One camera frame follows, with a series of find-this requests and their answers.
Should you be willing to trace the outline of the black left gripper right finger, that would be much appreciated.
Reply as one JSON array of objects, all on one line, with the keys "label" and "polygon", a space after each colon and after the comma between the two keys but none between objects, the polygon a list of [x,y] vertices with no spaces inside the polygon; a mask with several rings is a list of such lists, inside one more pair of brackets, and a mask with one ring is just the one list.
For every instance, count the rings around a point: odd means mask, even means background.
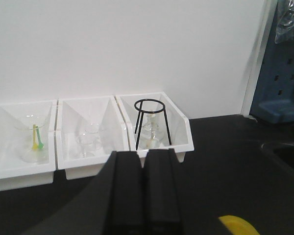
[{"label": "black left gripper right finger", "polygon": [[179,235],[180,212],[170,151],[153,149],[144,164],[145,219],[150,235]]}]

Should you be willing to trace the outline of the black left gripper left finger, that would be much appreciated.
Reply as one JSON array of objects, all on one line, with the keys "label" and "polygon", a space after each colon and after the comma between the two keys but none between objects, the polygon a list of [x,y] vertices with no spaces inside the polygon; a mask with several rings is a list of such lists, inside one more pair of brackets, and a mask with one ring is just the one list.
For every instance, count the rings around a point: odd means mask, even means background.
[{"label": "black left gripper left finger", "polygon": [[99,174],[71,202],[26,235],[140,234],[140,160],[112,152]]}]

